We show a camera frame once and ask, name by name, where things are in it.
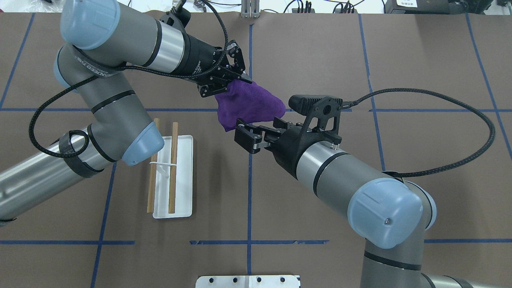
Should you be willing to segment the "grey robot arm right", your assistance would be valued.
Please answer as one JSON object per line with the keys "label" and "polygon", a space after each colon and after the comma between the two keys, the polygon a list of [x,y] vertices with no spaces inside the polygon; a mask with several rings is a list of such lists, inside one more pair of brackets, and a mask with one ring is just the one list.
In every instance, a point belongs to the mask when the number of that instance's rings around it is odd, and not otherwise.
{"label": "grey robot arm right", "polygon": [[285,168],[325,204],[346,217],[366,239],[362,288],[490,288],[447,275],[421,271],[425,232],[436,220],[431,195],[413,182],[378,171],[339,148],[339,118],[333,129],[328,119],[312,117],[303,124],[274,119],[274,128],[236,121],[235,139],[254,154],[273,152]]}

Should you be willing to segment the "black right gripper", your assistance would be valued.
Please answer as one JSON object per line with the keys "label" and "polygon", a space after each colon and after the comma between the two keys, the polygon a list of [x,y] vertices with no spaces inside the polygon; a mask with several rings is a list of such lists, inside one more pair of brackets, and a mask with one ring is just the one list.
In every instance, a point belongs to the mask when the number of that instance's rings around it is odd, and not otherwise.
{"label": "black right gripper", "polygon": [[297,178],[298,161],[310,146],[318,142],[339,145],[342,141],[342,137],[335,131],[315,128],[303,132],[303,128],[301,122],[286,122],[279,117],[274,118],[272,128],[255,126],[238,118],[234,140],[250,154],[270,148],[277,164]]}

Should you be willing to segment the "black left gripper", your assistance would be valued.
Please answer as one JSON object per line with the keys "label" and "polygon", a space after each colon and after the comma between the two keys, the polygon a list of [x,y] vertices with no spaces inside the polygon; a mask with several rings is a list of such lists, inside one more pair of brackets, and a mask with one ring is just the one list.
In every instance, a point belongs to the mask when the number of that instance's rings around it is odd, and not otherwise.
{"label": "black left gripper", "polygon": [[234,80],[252,83],[245,73],[245,62],[241,47],[236,40],[228,42],[225,51],[227,64],[224,68],[216,69],[209,74],[196,76],[211,69],[222,53],[222,47],[214,47],[192,35],[183,34],[184,53],[182,57],[182,75],[186,80],[199,84],[201,97],[209,97],[228,90],[228,85]]}

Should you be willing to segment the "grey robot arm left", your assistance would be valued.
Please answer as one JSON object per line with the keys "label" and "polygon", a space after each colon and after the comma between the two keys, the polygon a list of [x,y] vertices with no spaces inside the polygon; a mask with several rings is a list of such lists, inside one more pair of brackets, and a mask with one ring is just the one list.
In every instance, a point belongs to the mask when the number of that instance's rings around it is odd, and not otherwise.
{"label": "grey robot arm left", "polygon": [[[116,0],[68,0],[60,31],[65,44],[54,62],[66,89],[42,104],[29,123],[36,155],[1,173],[1,226],[119,160],[133,166],[164,140],[123,75],[139,70],[197,84],[202,97],[251,83],[240,46],[224,35],[214,47],[187,34],[190,13],[181,0],[160,19]],[[34,135],[42,110],[65,94],[80,94],[95,122],[70,130],[44,148]]]}

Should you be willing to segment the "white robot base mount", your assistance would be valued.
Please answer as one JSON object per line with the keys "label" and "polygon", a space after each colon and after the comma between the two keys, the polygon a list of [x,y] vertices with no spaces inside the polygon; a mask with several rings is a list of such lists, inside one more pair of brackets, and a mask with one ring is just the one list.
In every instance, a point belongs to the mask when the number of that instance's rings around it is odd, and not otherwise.
{"label": "white robot base mount", "polygon": [[201,276],[196,288],[300,288],[296,275]]}

